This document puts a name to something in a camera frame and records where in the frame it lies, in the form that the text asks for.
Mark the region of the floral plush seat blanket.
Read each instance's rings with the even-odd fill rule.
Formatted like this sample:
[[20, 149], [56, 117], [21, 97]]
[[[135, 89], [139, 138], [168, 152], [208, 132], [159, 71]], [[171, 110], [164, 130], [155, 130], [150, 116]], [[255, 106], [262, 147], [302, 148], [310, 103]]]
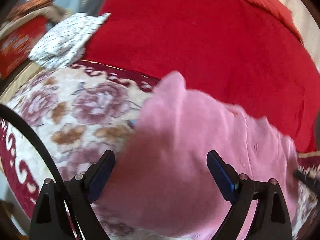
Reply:
[[[2, 96], [1, 103], [31, 126], [62, 178], [70, 180], [84, 173], [106, 150], [112, 150], [117, 161], [133, 135], [144, 103], [159, 83], [137, 72], [82, 61], [58, 70], [43, 69], [31, 79], [20, 76]], [[311, 177], [319, 175], [318, 152], [296, 153], [296, 168]], [[293, 237], [301, 239], [316, 216], [318, 199], [296, 182]], [[96, 202], [92, 205], [94, 212]], [[112, 239], [192, 239], [132, 228], [115, 219], [108, 224], [99, 222]]]

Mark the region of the red gift box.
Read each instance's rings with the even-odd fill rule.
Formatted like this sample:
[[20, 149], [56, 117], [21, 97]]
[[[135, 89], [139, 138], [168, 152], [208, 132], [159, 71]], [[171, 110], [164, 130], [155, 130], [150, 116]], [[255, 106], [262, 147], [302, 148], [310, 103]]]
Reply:
[[47, 23], [44, 16], [36, 16], [1, 38], [1, 79], [27, 59], [33, 46], [47, 32]]

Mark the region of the orange black patterned cloth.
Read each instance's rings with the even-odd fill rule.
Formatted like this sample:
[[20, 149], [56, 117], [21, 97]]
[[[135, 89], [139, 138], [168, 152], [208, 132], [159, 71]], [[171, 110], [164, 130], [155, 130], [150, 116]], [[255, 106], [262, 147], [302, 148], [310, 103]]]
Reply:
[[54, 0], [28, 0], [25, 3], [16, 5], [13, 7], [11, 12], [8, 14], [7, 21], [15, 21], [23, 16], [51, 5]]

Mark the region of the red cushion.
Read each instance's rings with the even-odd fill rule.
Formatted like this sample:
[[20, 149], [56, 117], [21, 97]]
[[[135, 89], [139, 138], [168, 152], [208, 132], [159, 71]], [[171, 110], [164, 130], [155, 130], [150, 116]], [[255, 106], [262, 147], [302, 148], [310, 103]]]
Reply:
[[260, 8], [274, 18], [276, 18], [280, 23], [282, 23], [289, 31], [303, 44], [303, 38], [296, 28], [291, 11], [283, 5], [278, 0], [244, 0], [247, 3]]

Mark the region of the white crackle pattern pillow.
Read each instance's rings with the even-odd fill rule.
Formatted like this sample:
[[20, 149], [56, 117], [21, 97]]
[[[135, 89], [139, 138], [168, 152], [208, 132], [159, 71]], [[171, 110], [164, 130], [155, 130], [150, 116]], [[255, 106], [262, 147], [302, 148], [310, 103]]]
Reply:
[[86, 42], [110, 16], [109, 12], [97, 17], [80, 12], [66, 18], [33, 46], [28, 59], [46, 69], [66, 68], [84, 55]]

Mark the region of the pink corduroy zip jacket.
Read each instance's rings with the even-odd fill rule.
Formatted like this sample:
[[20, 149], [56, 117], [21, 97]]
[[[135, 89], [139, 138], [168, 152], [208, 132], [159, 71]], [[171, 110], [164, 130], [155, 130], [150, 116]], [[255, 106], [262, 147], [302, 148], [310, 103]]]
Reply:
[[207, 167], [215, 150], [239, 173], [275, 178], [290, 218], [298, 204], [293, 140], [263, 117], [187, 89], [179, 72], [164, 77], [135, 123], [95, 213], [167, 237], [209, 239], [230, 208]]

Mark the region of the red sofa throw blanket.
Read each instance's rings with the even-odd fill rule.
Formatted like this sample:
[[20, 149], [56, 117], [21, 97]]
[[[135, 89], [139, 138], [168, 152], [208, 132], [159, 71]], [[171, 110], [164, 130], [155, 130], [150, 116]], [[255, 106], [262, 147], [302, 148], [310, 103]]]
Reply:
[[317, 149], [319, 73], [301, 42], [244, 0], [106, 0], [84, 59], [162, 78], [265, 116], [300, 153]]

